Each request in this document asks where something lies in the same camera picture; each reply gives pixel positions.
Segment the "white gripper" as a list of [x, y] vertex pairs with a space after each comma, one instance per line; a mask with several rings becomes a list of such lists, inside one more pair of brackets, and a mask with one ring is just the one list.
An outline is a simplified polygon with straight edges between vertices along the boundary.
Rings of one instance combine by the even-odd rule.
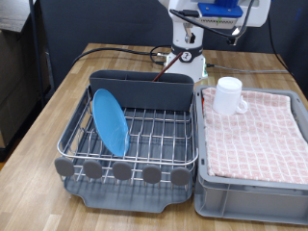
[[[261, 27], [267, 20], [270, 0], [169, 0], [167, 8], [209, 28]], [[192, 27], [184, 25], [186, 43], [194, 43]], [[240, 31], [233, 31], [227, 39], [229, 45], [237, 44]]]

